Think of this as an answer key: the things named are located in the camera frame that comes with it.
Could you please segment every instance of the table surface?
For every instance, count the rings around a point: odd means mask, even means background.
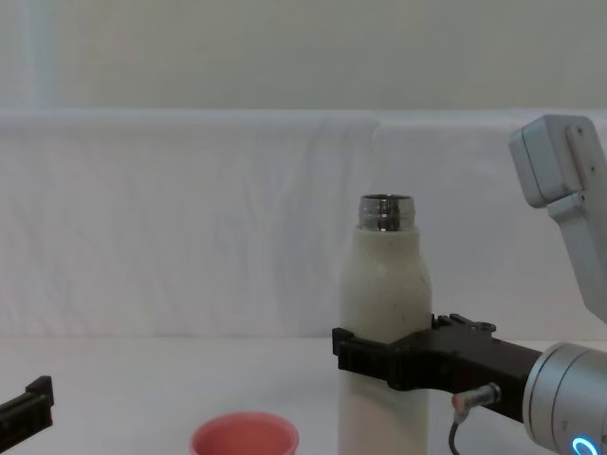
[[[521,342],[545,349],[550,341]],[[582,343],[607,350],[607,343]],[[337,453],[335,358],[327,338],[0,338],[0,400],[53,377],[54,427],[10,453],[183,455],[205,420],[268,410],[301,433],[298,455]],[[430,453],[447,454],[450,398],[431,393]],[[458,432],[464,455],[540,455],[522,425],[476,409]]]

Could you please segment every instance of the black cable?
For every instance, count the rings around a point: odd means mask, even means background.
[[[457,422],[453,422],[453,425],[451,425],[451,430],[449,431],[449,448],[451,449],[451,453],[453,455],[460,455],[457,448],[455,448],[455,433],[457,432],[458,427],[459,424]]]

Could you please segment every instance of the blue led ring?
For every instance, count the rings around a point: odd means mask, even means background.
[[[598,455],[595,446],[585,438],[576,438],[571,443],[576,455]]]

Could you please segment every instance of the white bottle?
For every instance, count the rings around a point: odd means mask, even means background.
[[[340,327],[389,343],[430,328],[431,283],[419,252],[414,200],[376,194],[360,200],[359,225],[340,290]],[[425,455],[427,391],[340,372],[340,455]]]

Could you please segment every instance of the black clamp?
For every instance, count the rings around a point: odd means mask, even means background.
[[[50,408],[55,404],[50,376],[41,376],[22,395],[0,405],[0,452],[24,442],[53,425]]]
[[[340,370],[386,381],[397,391],[459,393],[497,384],[501,400],[487,408],[522,422],[524,387],[542,353],[494,338],[495,330],[493,324],[455,314],[432,315],[430,329],[389,344],[337,328],[333,354]]]

